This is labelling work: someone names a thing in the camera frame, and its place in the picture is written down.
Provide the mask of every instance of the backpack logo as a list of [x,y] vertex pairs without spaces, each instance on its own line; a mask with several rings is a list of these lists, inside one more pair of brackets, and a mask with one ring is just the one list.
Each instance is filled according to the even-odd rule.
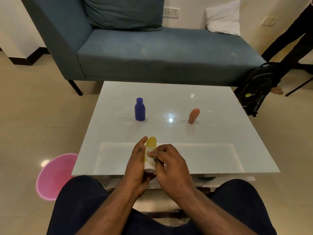
[[250,97],[250,96],[254,96],[254,95],[255,95],[255,93],[253,93],[253,94],[248,93],[248,94],[245,94],[245,97]]

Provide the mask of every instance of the forearm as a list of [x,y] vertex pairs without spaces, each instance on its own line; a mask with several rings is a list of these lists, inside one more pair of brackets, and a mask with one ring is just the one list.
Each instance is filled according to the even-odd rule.
[[205,235],[256,235],[251,229],[214,204],[197,189],[177,204]]
[[122,181],[76,235],[120,235],[136,199]]

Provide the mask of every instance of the orange object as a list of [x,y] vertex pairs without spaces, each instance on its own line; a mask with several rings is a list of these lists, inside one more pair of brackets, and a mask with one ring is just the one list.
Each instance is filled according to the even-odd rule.
[[193,124],[195,122],[195,120],[198,118],[199,114],[200,114],[200,110],[198,108],[193,109],[190,112],[188,123]]

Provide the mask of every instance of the black backpack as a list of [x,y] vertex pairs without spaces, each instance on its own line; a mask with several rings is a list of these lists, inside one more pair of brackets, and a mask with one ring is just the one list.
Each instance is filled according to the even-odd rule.
[[276,67],[270,63],[252,69],[246,74],[244,82],[234,91],[247,115],[256,117],[264,98],[271,91],[275,69]]

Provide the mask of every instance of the person's left hand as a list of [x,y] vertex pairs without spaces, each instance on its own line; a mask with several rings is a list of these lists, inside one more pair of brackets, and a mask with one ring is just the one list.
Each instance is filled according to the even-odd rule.
[[152,173],[144,172],[145,142],[147,140],[148,137],[145,136],[135,145],[122,180],[123,183],[135,189],[137,198],[146,191],[149,181],[155,178]]

